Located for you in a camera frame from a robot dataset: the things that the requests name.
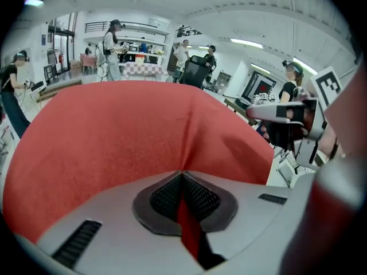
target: ceiling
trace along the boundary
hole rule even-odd
[[[15,27],[29,28],[66,13],[98,8],[151,12],[198,29],[217,49],[241,52],[284,78],[281,62],[297,57],[317,71],[333,66],[340,77],[356,68],[348,23],[330,0],[44,0],[27,7]],[[264,49],[232,43],[260,43]]]

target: woman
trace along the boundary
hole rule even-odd
[[[29,126],[30,122],[24,116],[21,107],[18,104],[18,100],[14,95],[14,89],[27,89],[28,84],[17,83],[18,67],[24,66],[25,62],[29,62],[26,51],[20,51],[17,53],[11,64],[9,64],[2,72],[2,102],[5,112],[11,122],[15,132],[22,138],[24,132]]]
[[[283,85],[282,90],[279,93],[279,99],[281,103],[290,102],[293,100],[293,90],[296,87],[302,85],[303,80],[303,68],[297,62],[290,62],[286,65],[286,76],[288,81]],[[264,130],[261,123],[257,128],[257,132],[264,136]]]
[[[117,46],[116,32],[119,31],[121,31],[121,22],[114,19],[110,22],[110,27],[103,38],[103,53],[107,57],[107,80],[121,80],[117,52],[125,52],[127,48]]]

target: black office chair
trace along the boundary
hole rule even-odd
[[[206,59],[199,56],[191,56],[185,63],[180,83],[201,89],[202,82],[208,73],[209,68],[206,66]]]

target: floor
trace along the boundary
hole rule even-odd
[[[94,83],[94,82],[97,81],[97,75],[96,75],[95,72],[82,74],[80,70],[71,70],[69,72],[66,72],[66,73],[62,74],[58,78],[57,82],[52,83],[51,85],[49,85],[49,87],[56,87],[57,85],[60,85],[61,83],[65,83],[67,81],[72,81],[72,80],[75,80],[75,79],[81,79],[83,84],[89,84],[89,83]],[[172,82],[172,77],[169,76],[166,81],[167,82],[169,82],[169,81]],[[208,90],[204,90],[204,91],[206,93],[210,94],[215,99],[217,99],[219,102],[224,104],[224,100],[225,100],[224,96],[218,95],[218,94],[213,93],[213,92],[208,91]],[[19,104],[21,104],[21,108],[24,111],[25,116],[29,119],[29,121],[32,121],[35,118],[35,116],[39,113],[39,111],[45,105],[47,105],[47,103],[50,100],[51,99],[42,101],[41,103],[35,103],[31,99],[29,99],[29,96],[26,97],[22,93],[20,93],[18,95]],[[238,115],[238,117],[242,118],[245,122],[248,121],[246,118],[242,117],[238,113],[237,113],[237,115]],[[0,174],[0,209],[2,209],[2,196],[3,196],[3,188],[4,188],[4,184],[5,184],[6,173],[7,173],[7,170],[9,168],[11,157],[13,156],[15,148],[16,148],[18,142],[19,142],[19,138],[17,137],[17,135],[15,133],[12,133],[11,130],[12,130],[11,124],[7,121],[7,119],[5,119],[0,124],[0,133],[2,134],[2,132],[5,131],[5,134],[2,138],[2,141],[5,144],[5,147],[3,148],[2,153],[7,153],[7,154],[1,156],[1,158],[0,158],[0,168],[1,168],[1,174]],[[267,182],[267,185],[269,185],[269,186],[280,186],[280,187],[288,187],[289,186],[289,184],[287,184],[287,182],[284,180],[284,178],[282,177],[282,175],[278,171],[280,158],[281,158],[281,156],[279,155],[273,161],[271,171],[270,171],[270,175],[269,175],[268,182]],[[285,164],[285,163],[289,163],[290,166],[292,166],[292,164],[291,164],[292,162],[288,161],[288,159],[282,161],[282,165]],[[290,183],[290,187],[294,186],[295,181],[296,181],[296,178],[294,178],[294,180],[292,180],[292,182]]]

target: table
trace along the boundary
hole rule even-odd
[[[248,124],[251,126],[257,125],[257,121],[253,118],[249,118],[247,117],[246,111],[244,109],[242,109],[240,106],[238,106],[236,103],[225,99],[224,103],[228,106],[230,106],[231,108],[233,108],[235,110],[235,113],[238,112],[239,114],[241,114],[243,117],[245,117],[248,120]]]
[[[151,63],[143,63],[137,64],[135,62],[126,62],[123,64],[119,64],[120,66],[124,66],[123,75],[124,77],[129,77],[133,74],[142,75],[142,76],[155,76],[157,74],[168,75],[167,70],[159,66],[157,64]]]

